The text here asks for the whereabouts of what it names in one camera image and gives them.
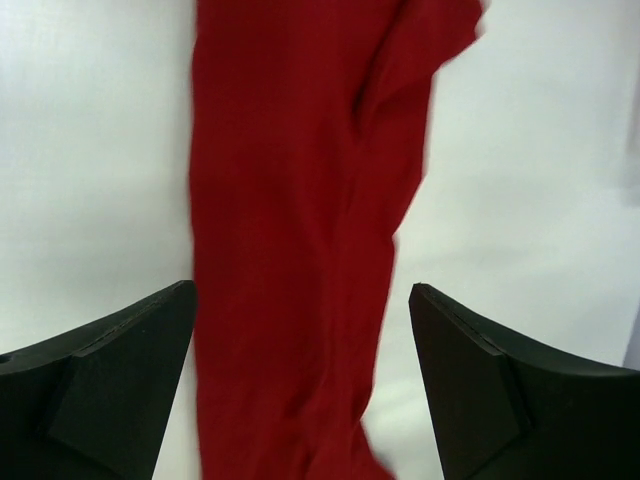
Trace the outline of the dark red t shirt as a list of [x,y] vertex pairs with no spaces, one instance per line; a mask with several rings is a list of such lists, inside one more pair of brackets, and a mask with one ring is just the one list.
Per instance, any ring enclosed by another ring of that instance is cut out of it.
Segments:
[[384,479],[362,418],[432,80],[479,1],[201,1],[190,161],[206,479]]

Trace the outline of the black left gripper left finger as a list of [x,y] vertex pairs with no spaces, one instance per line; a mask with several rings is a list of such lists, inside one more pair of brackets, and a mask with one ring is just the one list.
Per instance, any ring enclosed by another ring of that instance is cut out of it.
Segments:
[[2,355],[2,478],[152,478],[195,317],[185,280]]

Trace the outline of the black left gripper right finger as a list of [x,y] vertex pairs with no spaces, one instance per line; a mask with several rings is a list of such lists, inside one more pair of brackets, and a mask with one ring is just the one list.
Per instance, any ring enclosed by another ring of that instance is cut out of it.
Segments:
[[448,479],[635,479],[639,374],[485,318],[427,284],[413,336]]

